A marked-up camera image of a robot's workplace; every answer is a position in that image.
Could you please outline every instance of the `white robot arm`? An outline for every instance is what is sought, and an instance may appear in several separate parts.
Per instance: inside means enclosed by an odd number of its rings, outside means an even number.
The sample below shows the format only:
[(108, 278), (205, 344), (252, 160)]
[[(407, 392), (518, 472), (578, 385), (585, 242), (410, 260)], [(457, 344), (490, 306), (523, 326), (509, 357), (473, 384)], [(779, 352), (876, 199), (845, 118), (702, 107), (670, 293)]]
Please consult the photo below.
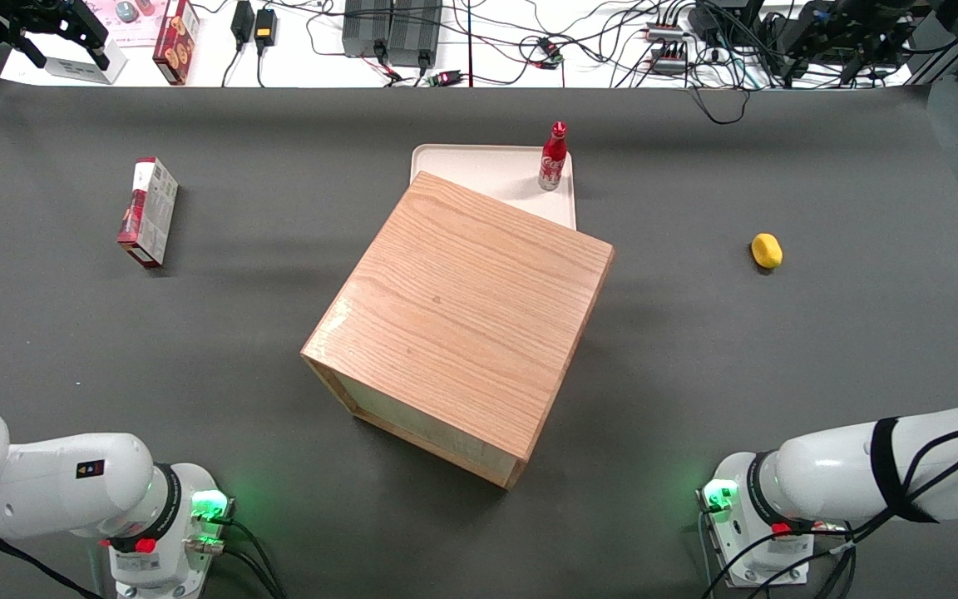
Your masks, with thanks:
[(0, 418), (0, 539), (72, 531), (100, 539), (118, 594), (197, 597), (229, 501), (193, 463), (155, 463), (128, 433), (10, 444)]
[(807, 562), (786, 570), (813, 553), (807, 533), (829, 531), (829, 523), (843, 530), (841, 523), (881, 515), (958, 519), (958, 469), (943, 475), (956, 463), (958, 408), (810, 433), (771, 452), (735, 453), (699, 499), (718, 554), (730, 564), (731, 587), (803, 584)]

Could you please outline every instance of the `black strap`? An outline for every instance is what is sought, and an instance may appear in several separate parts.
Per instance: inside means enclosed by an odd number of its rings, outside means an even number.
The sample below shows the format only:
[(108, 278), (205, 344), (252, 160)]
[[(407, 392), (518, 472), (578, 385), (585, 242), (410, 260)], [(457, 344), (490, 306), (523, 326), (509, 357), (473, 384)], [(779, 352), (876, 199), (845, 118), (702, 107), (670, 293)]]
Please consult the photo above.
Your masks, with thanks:
[(882, 418), (875, 422), (874, 432), (871, 433), (871, 474), (874, 474), (875, 484), (881, 492), (886, 505), (898, 516), (909, 522), (928, 522), (936, 524), (938, 521), (927, 512), (912, 505), (908, 501), (904, 482), (896, 470), (896, 458), (893, 456), (893, 429), (899, 418)]
[(760, 488), (760, 467), (763, 466), (763, 460), (773, 453), (775, 452), (759, 452), (748, 465), (748, 471), (745, 473), (745, 488), (748, 490), (749, 499), (753, 501), (753, 508), (756, 508), (756, 513), (760, 516), (760, 519), (764, 520), (769, 526), (776, 523), (788, 524), (790, 530), (795, 533), (806, 533), (811, 530), (814, 522), (787, 518), (779, 514), (777, 509), (771, 503), (768, 503), (768, 498), (764, 497), (763, 489)]
[(943, 24), (948, 31), (951, 31), (951, 26), (958, 20), (958, 0), (944, 0), (936, 8), (935, 13), (938, 22)]
[(180, 478), (175, 475), (172, 466), (167, 465), (167, 463), (155, 463), (155, 466), (165, 475), (165, 482), (168, 484), (165, 506), (157, 515), (157, 519), (140, 533), (128, 537), (110, 537), (110, 545), (121, 553), (136, 552), (136, 542), (140, 539), (152, 538), (155, 541), (160, 541), (160, 538), (165, 536), (168, 528), (172, 526), (175, 515), (180, 511), (180, 498), (183, 494), (180, 489)]

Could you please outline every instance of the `red and white box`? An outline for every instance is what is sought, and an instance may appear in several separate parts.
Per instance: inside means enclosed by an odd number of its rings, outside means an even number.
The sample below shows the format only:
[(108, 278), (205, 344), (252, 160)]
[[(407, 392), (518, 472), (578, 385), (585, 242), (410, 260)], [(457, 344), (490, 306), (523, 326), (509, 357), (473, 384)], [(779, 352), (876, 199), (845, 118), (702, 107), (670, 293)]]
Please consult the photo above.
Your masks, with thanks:
[(125, 211), (117, 243), (148, 269), (164, 263), (178, 189), (179, 183), (160, 160), (150, 156), (136, 161), (132, 202)]
[(165, 18), (153, 47), (153, 62), (170, 85), (187, 83), (187, 72), (195, 60), (199, 23), (189, 1), (170, 0), (166, 5)]

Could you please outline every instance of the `wooden box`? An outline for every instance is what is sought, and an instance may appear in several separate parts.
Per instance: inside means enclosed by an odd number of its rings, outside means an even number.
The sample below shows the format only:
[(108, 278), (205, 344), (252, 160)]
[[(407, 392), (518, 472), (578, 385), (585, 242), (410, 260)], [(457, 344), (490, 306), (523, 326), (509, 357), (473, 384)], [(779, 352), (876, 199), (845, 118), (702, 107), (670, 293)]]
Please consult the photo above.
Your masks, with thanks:
[(614, 253), (421, 173), (301, 355), (354, 416), (508, 489)]

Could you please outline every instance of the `green led light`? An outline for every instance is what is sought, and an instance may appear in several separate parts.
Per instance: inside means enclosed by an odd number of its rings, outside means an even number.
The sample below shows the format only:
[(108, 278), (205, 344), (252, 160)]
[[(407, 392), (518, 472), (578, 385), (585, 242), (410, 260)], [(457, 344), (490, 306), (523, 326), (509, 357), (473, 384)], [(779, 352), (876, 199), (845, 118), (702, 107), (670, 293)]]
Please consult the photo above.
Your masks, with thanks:
[(738, 494), (738, 483), (716, 478), (704, 485), (702, 493), (708, 499), (708, 507), (712, 512), (722, 512), (724, 509), (730, 509), (730, 503)]
[(228, 496), (218, 490), (196, 492), (190, 496), (190, 515), (201, 518), (223, 518), (228, 514)]

